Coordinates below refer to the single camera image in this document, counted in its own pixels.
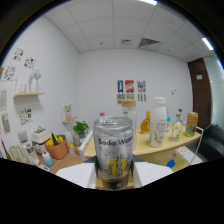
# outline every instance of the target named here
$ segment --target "vase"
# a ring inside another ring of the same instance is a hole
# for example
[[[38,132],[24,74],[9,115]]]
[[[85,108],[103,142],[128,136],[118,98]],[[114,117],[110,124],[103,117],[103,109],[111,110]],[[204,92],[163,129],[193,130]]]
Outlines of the vase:
[[[71,112],[66,112],[66,120],[70,121],[72,119]]]
[[[36,93],[37,92],[37,80],[35,78],[32,78],[31,83],[30,83],[30,92],[31,93]]]
[[[84,132],[84,131],[82,131],[82,132],[79,133],[79,138],[80,138],[80,139],[81,139],[81,138],[85,138],[85,132]]]

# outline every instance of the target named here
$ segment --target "brown door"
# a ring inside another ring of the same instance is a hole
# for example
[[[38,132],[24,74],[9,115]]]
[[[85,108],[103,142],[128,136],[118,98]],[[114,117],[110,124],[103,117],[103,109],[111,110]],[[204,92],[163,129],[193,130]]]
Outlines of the brown door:
[[[202,58],[189,62],[193,89],[193,111],[198,113],[198,127],[205,128],[211,121],[210,81]]]

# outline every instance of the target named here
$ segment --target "table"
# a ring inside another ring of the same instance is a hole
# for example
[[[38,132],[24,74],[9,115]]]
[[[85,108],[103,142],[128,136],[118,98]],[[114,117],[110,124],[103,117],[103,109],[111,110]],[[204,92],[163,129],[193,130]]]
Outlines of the table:
[[[175,153],[177,156],[175,159],[176,165],[173,167],[173,172],[181,170],[190,165],[190,163],[183,156],[181,156],[181,154],[177,152],[176,148],[180,146],[184,146],[196,140],[199,140],[201,137],[201,134],[198,132],[195,133],[194,137],[185,136],[184,134],[185,127],[182,127],[180,141],[173,142],[169,139],[169,137],[171,136],[171,128],[170,128],[169,132],[166,133],[163,146],[159,148],[155,148],[155,147],[151,147],[148,144],[148,138],[149,138],[148,134],[142,134],[139,129],[136,130],[136,133],[137,133],[137,145],[136,145],[136,149],[133,151],[133,154],[142,158],[148,163],[166,166],[167,162],[171,159],[172,155]],[[84,154],[86,159],[89,159],[96,155],[93,137],[88,143],[86,149],[84,150]],[[43,164],[44,166],[46,166],[43,157],[40,154],[38,154],[38,157],[40,159],[40,164]],[[56,174],[59,169],[82,163],[82,159],[78,154],[71,155],[69,153],[67,153],[66,156],[62,160],[53,159],[53,161],[54,161],[53,166],[49,167],[50,173],[53,173],[53,174]],[[129,184],[126,189],[133,189],[133,188],[134,188],[134,185],[133,185],[133,180],[130,173]],[[98,173],[98,179],[96,183],[96,189],[105,190],[105,188],[102,185],[99,173]]]

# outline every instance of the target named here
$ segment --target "silver can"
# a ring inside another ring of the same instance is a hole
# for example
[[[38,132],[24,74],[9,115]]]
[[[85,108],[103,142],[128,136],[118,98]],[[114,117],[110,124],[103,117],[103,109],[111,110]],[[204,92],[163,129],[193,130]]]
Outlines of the silver can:
[[[132,160],[133,122],[124,117],[94,121],[93,138],[103,186],[121,190],[128,185]]]

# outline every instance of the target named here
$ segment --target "shelf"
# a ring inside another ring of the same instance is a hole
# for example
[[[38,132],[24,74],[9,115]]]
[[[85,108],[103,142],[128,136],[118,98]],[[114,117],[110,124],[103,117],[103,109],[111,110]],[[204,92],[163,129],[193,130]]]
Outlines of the shelf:
[[[78,118],[78,117],[73,117],[73,118],[72,118],[71,120],[69,120],[69,121],[64,120],[64,121],[62,121],[62,123],[64,123],[64,124],[71,123],[71,122],[74,121],[76,118]]]
[[[43,95],[44,93],[17,93],[16,95],[13,96],[13,98],[15,97],[19,97],[19,96],[37,96],[37,95]]]

